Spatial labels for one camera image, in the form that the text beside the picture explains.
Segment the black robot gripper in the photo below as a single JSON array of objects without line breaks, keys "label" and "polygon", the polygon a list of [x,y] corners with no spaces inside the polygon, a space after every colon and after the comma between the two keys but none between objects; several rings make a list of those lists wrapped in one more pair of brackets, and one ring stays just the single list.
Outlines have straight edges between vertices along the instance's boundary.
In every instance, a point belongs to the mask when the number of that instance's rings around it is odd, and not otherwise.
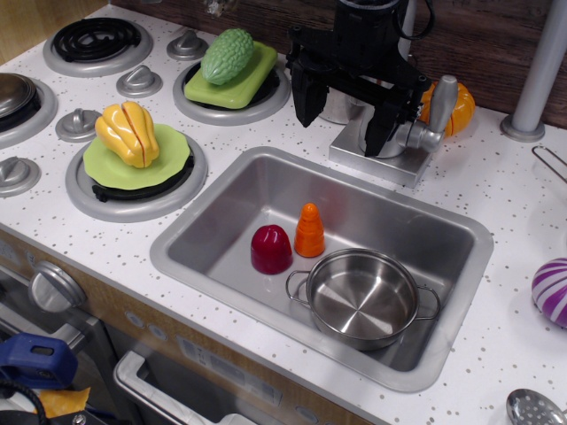
[{"label": "black robot gripper", "polygon": [[410,65],[399,41],[418,41],[431,32],[403,30],[407,1],[337,1],[333,28],[293,26],[286,67],[296,117],[307,128],[322,112],[332,87],[373,105],[363,119],[366,157],[394,158],[404,147],[397,132],[414,120],[431,80]]}]

